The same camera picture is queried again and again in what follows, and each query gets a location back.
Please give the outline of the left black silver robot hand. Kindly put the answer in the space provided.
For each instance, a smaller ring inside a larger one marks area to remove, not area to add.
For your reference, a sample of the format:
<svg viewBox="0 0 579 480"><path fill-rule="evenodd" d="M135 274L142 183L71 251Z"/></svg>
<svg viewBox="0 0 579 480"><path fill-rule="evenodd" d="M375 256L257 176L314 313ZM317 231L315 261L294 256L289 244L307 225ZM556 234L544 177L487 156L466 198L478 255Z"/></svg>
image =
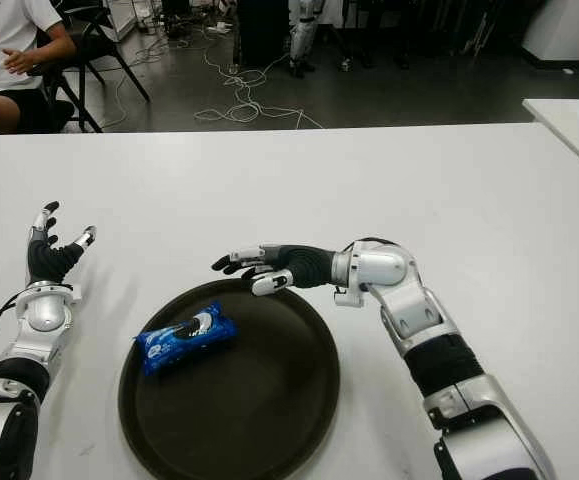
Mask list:
<svg viewBox="0 0 579 480"><path fill-rule="evenodd" d="M55 247L58 236L49 232L57 223L54 213L59 207L58 201L46 204L30 226L26 247L26 286L38 282L61 284L96 240L97 228L91 225L73 242Z"/></svg>

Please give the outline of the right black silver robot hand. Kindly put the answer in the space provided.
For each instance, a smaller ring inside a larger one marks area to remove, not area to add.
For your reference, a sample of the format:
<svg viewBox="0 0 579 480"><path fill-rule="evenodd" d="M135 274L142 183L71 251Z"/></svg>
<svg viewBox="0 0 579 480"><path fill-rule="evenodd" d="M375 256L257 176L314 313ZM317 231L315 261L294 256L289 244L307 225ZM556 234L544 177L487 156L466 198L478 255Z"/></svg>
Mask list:
<svg viewBox="0 0 579 480"><path fill-rule="evenodd" d="M211 269L224 275L243 271L241 279L252 294L266 296L292 286L307 289L331 284L335 255L312 246L263 244L232 251Z"/></svg>

